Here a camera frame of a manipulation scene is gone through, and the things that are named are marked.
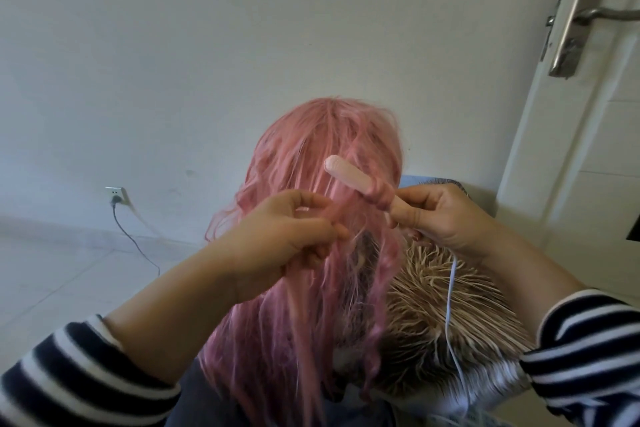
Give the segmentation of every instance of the white door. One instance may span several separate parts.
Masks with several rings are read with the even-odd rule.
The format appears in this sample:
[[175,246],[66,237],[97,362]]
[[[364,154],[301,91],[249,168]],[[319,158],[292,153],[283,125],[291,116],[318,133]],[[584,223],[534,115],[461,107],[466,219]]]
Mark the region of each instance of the white door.
[[640,243],[627,239],[640,216],[640,23],[593,21],[575,75],[552,77],[572,4],[559,3],[496,216],[587,284],[640,296]]

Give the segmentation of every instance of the wrist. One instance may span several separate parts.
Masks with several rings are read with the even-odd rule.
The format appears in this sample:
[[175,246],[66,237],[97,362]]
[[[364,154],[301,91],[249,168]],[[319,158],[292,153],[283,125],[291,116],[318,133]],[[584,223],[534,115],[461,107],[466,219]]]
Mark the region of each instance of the wrist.
[[509,262],[513,255],[517,255],[517,249],[522,243],[527,243],[516,232],[509,229],[505,225],[493,223],[494,228],[485,238],[484,253],[481,257],[480,264],[482,267],[493,270],[502,262]]
[[214,240],[183,264],[187,265],[196,281],[201,281],[210,297],[221,306],[236,304],[234,269],[236,257],[220,240]]

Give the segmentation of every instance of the hand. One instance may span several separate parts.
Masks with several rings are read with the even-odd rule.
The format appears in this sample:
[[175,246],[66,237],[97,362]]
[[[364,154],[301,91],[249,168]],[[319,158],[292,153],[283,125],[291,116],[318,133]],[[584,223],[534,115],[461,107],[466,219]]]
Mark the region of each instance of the hand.
[[[229,257],[236,303],[270,289],[294,257],[315,268],[336,240],[349,238],[342,225],[318,218],[332,204],[328,197],[304,190],[286,190],[268,197],[240,223],[211,243],[216,255]],[[301,207],[309,211],[298,210]]]
[[404,187],[396,195],[412,207],[393,206],[392,227],[419,230],[469,261],[482,261],[508,233],[454,184]]

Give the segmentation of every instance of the baseboard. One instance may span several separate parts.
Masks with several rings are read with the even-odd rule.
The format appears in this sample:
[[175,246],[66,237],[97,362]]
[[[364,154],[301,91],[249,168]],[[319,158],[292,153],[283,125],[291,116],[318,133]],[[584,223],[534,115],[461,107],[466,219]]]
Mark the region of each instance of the baseboard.
[[[0,235],[62,245],[137,253],[131,240],[118,232],[69,227],[67,225],[44,223],[10,216],[0,216]],[[160,238],[138,236],[134,236],[134,238],[140,248],[150,257],[163,257],[169,261],[183,260],[184,257],[195,253],[204,245],[204,243],[198,245]]]

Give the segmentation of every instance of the black and white stripes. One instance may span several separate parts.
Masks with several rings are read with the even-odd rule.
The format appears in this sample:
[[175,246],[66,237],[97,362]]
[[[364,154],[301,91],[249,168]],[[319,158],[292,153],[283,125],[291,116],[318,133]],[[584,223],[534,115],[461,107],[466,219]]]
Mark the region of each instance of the black and white stripes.
[[50,335],[2,376],[0,426],[163,425],[179,395],[133,365],[93,316]]
[[554,307],[524,371],[549,410],[585,426],[640,425],[640,311],[599,291]]
[[[573,294],[540,327],[524,371],[553,413],[585,427],[640,426],[640,311]],[[161,426],[180,396],[140,371],[99,316],[47,337],[0,381],[0,427]]]

